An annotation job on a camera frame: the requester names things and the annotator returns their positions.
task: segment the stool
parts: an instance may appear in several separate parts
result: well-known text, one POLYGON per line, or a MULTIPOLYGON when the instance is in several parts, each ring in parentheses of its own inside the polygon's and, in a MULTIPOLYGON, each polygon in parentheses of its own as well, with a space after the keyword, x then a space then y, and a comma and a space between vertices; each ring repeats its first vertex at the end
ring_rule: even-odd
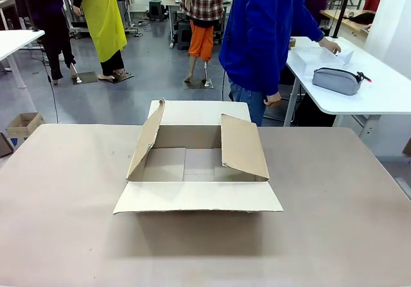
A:
POLYGON ((178 49, 189 48, 191 44, 191 25, 189 22, 179 22, 178 49))
POLYGON ((148 11, 150 12, 150 20, 158 19, 162 22, 164 19, 164 13, 161 6, 161 0, 151 0, 148 3, 148 11))

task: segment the hand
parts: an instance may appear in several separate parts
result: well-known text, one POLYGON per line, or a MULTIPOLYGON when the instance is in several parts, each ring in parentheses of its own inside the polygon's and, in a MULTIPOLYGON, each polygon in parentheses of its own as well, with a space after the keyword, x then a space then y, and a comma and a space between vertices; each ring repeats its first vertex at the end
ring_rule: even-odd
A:
POLYGON ((82 9, 80 9, 77 6, 72 6, 72 8, 73 8, 73 12, 74 12, 75 15, 82 16, 82 9))
POLYGON ((337 43, 329 41, 326 38, 323 38, 319 44, 322 48, 328 49, 333 54, 337 54, 337 52, 341 53, 341 47, 337 43))
POLYGON ((190 11, 192 6, 193 6, 193 0, 186 0, 187 11, 190 11))
POLYGON ((264 100, 264 104, 268 107, 273 107, 281 102, 280 92, 273 94, 272 96, 267 96, 267 100, 264 100))

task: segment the black stand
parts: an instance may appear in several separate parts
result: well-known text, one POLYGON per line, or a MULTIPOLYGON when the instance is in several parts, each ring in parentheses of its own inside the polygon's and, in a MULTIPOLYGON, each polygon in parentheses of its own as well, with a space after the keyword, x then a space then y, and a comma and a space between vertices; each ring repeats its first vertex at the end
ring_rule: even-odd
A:
POLYGON ((335 26, 335 31, 332 36, 334 39, 338 38, 338 32, 340 31, 342 19, 344 18, 344 13, 345 13, 345 9, 347 8, 347 5, 348 5, 348 0, 344 0, 344 2, 342 3, 340 17, 338 18, 338 22, 337 22, 337 25, 335 26))

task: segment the blue jacket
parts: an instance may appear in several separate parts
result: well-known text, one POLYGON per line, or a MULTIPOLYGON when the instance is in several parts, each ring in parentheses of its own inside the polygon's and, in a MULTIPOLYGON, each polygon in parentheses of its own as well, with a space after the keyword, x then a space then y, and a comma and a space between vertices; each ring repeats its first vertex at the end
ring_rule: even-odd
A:
POLYGON ((277 93, 292 26, 314 41, 324 36, 304 0, 233 0, 220 53, 231 81, 267 96, 277 93))

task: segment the black pants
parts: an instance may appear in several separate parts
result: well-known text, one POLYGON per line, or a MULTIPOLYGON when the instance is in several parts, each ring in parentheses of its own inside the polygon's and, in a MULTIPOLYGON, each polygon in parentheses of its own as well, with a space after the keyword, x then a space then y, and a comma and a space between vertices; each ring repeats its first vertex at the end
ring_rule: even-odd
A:
POLYGON ((60 62, 58 56, 61 52, 64 55, 64 62, 70 68, 71 64, 75 64, 74 56, 71 51, 70 34, 67 28, 66 18, 63 12, 60 13, 44 13, 36 21, 38 27, 46 33, 41 37, 41 41, 49 59, 51 78, 59 80, 63 78, 60 70, 60 62))
POLYGON ((106 62, 101 62, 101 68, 103 68, 104 76, 112 76, 114 70, 124 69, 124 62, 121 57, 121 52, 117 51, 106 62))

